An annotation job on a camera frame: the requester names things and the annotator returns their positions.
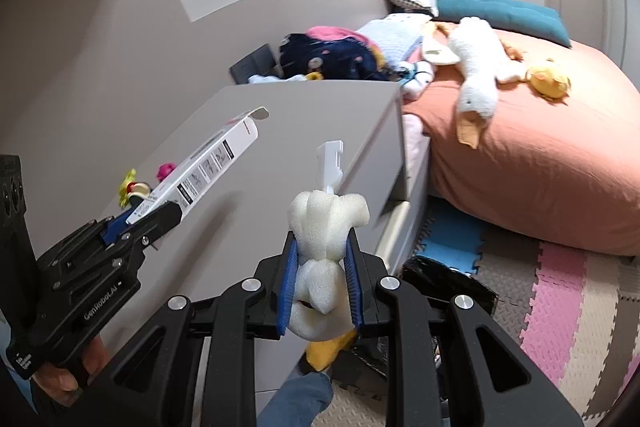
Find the blue gripper pad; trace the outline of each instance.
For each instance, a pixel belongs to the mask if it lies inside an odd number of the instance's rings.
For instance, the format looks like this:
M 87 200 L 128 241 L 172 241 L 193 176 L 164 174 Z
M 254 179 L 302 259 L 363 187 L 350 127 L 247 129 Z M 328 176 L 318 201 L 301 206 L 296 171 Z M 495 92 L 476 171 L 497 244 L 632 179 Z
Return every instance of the blue gripper pad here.
M 109 222 L 107 229 L 102 233 L 102 240 L 107 247 L 115 243 L 118 236 L 129 226 L 127 224 L 127 217 L 133 214 L 134 210 L 135 208 L 129 208 Z
M 293 306 L 293 293 L 296 289 L 296 275 L 298 274 L 298 243 L 294 238 L 289 248 L 287 266 L 282 279 L 282 288 L 278 295 L 278 319 L 276 325 L 278 333 L 284 335 L 289 319 L 291 318 L 291 307 Z
M 362 288 L 360 288 L 358 267 L 353 254 L 353 248 L 351 248 L 351 241 L 348 237 L 346 254 L 344 256 L 344 273 L 347 277 L 351 322 L 355 326 L 356 331 L 360 331 L 360 327 L 362 325 Z

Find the mattress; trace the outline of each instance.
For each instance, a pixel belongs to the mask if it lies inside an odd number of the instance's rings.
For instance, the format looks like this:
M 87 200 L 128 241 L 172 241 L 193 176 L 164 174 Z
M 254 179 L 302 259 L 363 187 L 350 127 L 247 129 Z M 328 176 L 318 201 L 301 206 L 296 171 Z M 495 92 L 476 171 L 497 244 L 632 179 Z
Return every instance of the mattress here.
M 514 232 L 640 254 L 640 93 L 593 48 L 497 33 L 526 52 L 527 64 L 553 58 L 571 78 L 571 94 L 550 103 L 528 84 L 503 86 L 473 150 L 457 141 L 454 126 L 462 76 L 453 66 L 439 68 L 421 97 L 404 106 L 431 136 L 434 188 L 460 210 Z

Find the blue floor mat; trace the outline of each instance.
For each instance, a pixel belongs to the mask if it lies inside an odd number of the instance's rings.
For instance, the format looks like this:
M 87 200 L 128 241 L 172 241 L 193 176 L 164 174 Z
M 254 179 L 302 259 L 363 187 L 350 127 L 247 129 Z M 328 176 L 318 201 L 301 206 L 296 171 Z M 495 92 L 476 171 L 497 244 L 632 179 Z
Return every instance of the blue floor mat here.
M 427 230 L 422 234 L 418 255 L 446 264 L 464 273 L 476 273 L 478 248 L 487 223 L 456 209 L 441 198 L 429 198 Z

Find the human hand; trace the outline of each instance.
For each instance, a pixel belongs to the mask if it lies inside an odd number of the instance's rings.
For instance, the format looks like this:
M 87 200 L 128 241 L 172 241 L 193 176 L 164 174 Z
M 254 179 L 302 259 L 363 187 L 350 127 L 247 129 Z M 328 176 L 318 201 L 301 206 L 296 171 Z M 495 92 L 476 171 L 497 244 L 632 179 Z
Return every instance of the human hand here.
M 82 365 L 91 382 L 110 360 L 100 337 L 95 337 L 82 353 Z M 78 399 L 78 382 L 66 369 L 45 362 L 34 374 L 33 381 L 56 402 L 69 407 Z

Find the teal pillow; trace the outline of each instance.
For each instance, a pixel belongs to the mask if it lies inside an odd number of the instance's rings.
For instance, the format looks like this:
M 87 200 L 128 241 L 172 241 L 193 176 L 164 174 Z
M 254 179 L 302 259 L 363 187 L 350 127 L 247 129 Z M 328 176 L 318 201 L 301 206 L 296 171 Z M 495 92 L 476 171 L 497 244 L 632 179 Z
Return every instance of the teal pillow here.
M 458 23 L 464 17 L 480 17 L 492 28 L 571 47 L 569 33 L 558 12 L 537 4 L 514 0 L 438 0 L 438 11 L 437 21 Z

